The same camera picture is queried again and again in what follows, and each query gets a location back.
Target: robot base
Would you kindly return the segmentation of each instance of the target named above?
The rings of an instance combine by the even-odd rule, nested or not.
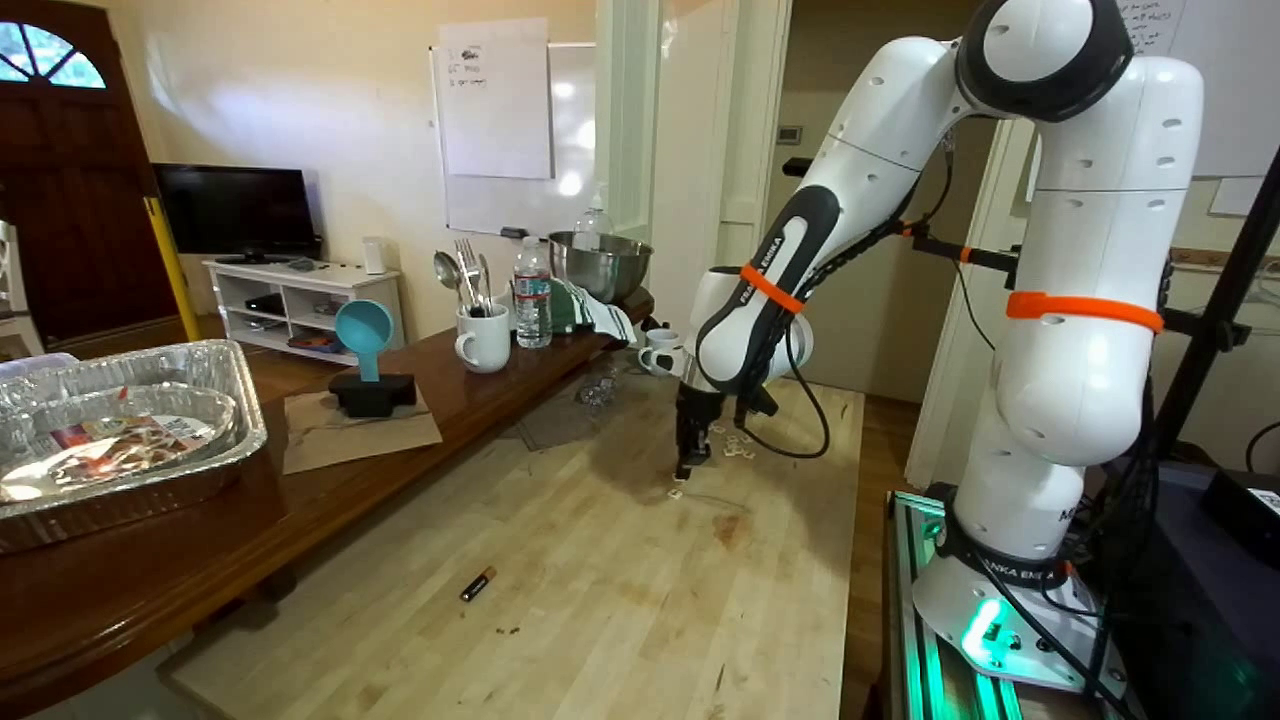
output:
[[[1080,670],[1092,659],[1097,644],[1097,606],[1067,576],[1064,586],[1041,588],[1002,588],[1024,611],[1034,618],[1044,633],[1067,648]],[[955,556],[937,556],[912,586],[912,606],[921,622],[949,641],[974,672],[1034,686],[1057,693],[1085,693],[1085,672],[1073,670],[1050,641],[1027,623],[1016,606],[984,573],[967,569]],[[1102,651],[1101,686],[1113,695],[1124,695],[1124,670],[1116,648]]]

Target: wooden table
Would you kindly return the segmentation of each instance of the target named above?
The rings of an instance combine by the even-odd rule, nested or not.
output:
[[[209,504],[72,544],[0,556],[0,715],[63,702],[145,659],[259,588],[406,487],[460,465],[498,428],[603,355],[599,338],[514,352],[498,378],[468,378],[451,332],[383,355],[413,372],[442,446],[279,475],[279,402],[337,370],[252,355],[272,448]]]
[[[579,439],[496,435],[301,576],[267,623],[222,623],[167,665],[215,715],[839,715],[861,398],[817,388],[823,462],[715,423],[672,475],[677,379],[611,370]],[[753,428],[817,448],[795,385]],[[492,569],[477,601],[460,592]]]

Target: white cabinet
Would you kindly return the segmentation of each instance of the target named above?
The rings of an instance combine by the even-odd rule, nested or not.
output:
[[[361,268],[287,268],[287,266],[209,266],[215,312],[239,343],[357,363],[337,341],[330,316],[346,299],[375,299],[392,312],[392,350],[403,343],[398,276]]]

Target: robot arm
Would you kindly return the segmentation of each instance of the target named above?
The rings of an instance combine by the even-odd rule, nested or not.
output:
[[[677,402],[677,475],[707,462],[707,423],[725,398],[769,407],[758,385],[811,350],[803,299],[900,229],[894,216],[933,150],[967,113],[955,87],[955,45],[906,38],[877,52],[753,266],[711,268],[696,292],[699,332]]]
[[[955,45],[885,45],[753,266],[711,276],[725,292],[696,307],[677,475],[707,458],[721,402],[753,402],[776,378],[803,338],[795,316],[811,288],[900,229],[894,213],[955,119],[1034,119],[1044,157],[1006,332],[949,544],[912,601],[974,670],[1085,688],[1080,659],[1097,629],[1080,622],[1086,592],[1073,588],[1057,553],[1085,467],[1120,458],[1141,433],[1159,268],[1191,185],[1200,103],[1195,70],[1132,57],[1116,0],[987,0]],[[1024,618],[1002,623],[1013,641],[998,637],[998,651],[965,648],[967,623],[984,618],[974,601],[998,596]]]

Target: aluminum tray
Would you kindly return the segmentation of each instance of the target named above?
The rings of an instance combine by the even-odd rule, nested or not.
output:
[[[55,448],[47,428],[63,428],[74,419],[74,412],[88,412],[79,419],[96,419],[96,412],[111,407],[106,398],[126,388],[145,388],[135,398],[153,412],[187,407],[202,415],[215,423],[215,439],[209,439],[198,454],[153,465],[145,471],[121,471],[74,491],[5,500],[0,553],[55,544],[209,500],[236,475],[229,467],[242,465],[267,439],[239,343],[196,341],[0,378],[0,475],[47,458]]]

